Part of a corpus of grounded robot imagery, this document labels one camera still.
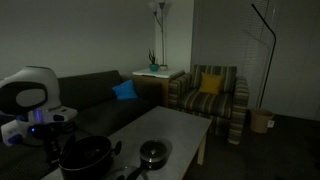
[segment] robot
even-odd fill
[[[49,68],[26,66],[0,80],[0,115],[16,116],[1,126],[4,144],[22,142],[31,133],[44,140],[48,156],[54,152],[55,157],[48,157],[47,161],[56,161],[60,148],[51,125],[67,122],[77,115],[77,110],[61,105],[59,95],[57,77]]]

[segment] blue pillow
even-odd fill
[[[114,86],[112,90],[116,93],[118,100],[125,100],[125,99],[137,99],[137,93],[133,88],[132,80],[128,80],[123,82],[118,86]]]

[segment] sofa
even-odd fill
[[[59,132],[56,139],[61,149],[71,135],[77,139],[90,135],[109,136],[153,107],[161,105],[162,87],[158,83],[133,81],[137,98],[118,100],[113,87],[127,80],[117,70],[58,79],[62,105],[78,110],[74,119],[52,126]],[[0,125],[13,118],[0,116]],[[25,145],[11,147],[0,143],[1,179],[40,179],[57,168],[45,162],[47,156],[42,140],[30,136],[24,142]]]
[[[221,87],[213,94],[200,91],[208,75],[221,77]],[[210,132],[235,145],[241,141],[248,100],[247,80],[237,76],[235,66],[194,64],[189,73],[169,83],[170,108],[211,119]]]

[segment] sofa armrest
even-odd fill
[[[133,79],[133,86],[139,98],[149,100],[155,106],[162,104],[161,83],[143,82]]]
[[[191,79],[191,73],[187,73],[169,83],[169,108],[177,108],[178,99],[190,89]]]
[[[246,118],[249,101],[249,87],[245,77],[236,78],[235,90],[232,105],[232,114],[228,141],[232,144],[239,144],[242,135],[243,125]]]

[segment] wastebasket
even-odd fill
[[[266,109],[251,109],[250,129],[256,133],[266,133],[268,131],[268,121],[273,119],[274,114]]]

